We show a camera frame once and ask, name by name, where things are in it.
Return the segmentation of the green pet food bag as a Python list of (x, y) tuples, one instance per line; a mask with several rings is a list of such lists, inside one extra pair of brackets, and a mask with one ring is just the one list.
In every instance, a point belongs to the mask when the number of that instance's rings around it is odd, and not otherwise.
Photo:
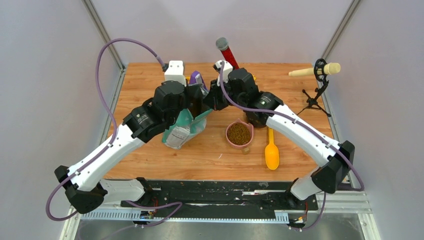
[(193, 117), (188, 109), (183, 109), (174, 125), (165, 130), (161, 142), (167, 147), (179, 150), (188, 141), (202, 133), (207, 125), (207, 116), (212, 109), (206, 110), (200, 115)]

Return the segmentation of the yellow scoop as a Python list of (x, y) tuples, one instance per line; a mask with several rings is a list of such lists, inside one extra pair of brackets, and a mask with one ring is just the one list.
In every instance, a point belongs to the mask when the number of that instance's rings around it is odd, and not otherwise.
[(268, 144), (264, 149), (265, 163), (268, 169), (276, 170), (280, 164), (280, 153), (275, 145), (274, 130), (270, 127), (267, 128), (267, 137)]

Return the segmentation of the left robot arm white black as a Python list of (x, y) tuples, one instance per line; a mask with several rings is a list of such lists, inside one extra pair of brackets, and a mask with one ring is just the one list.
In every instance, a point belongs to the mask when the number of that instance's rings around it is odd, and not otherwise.
[(59, 166), (55, 175), (64, 182), (70, 204), (80, 214), (89, 213), (110, 202), (135, 201), (149, 206), (153, 193), (140, 178), (107, 180), (104, 175), (131, 152), (148, 143), (174, 125), (180, 112), (202, 103), (201, 84), (185, 86), (168, 80), (158, 86), (153, 97), (134, 108), (113, 134), (87, 157), (66, 167)]

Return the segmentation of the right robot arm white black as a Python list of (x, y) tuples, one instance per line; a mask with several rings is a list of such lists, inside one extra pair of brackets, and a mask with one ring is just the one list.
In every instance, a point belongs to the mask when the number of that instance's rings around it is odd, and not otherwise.
[(296, 115), (274, 94), (260, 91), (253, 75), (245, 68), (217, 67), (219, 76), (211, 81), (203, 102), (214, 111), (228, 106), (241, 109), (254, 127), (269, 127), (301, 147), (317, 164), (304, 177), (295, 179), (285, 195), (286, 204), (298, 209), (306, 199), (319, 192), (333, 194), (353, 164), (355, 146), (321, 133)]

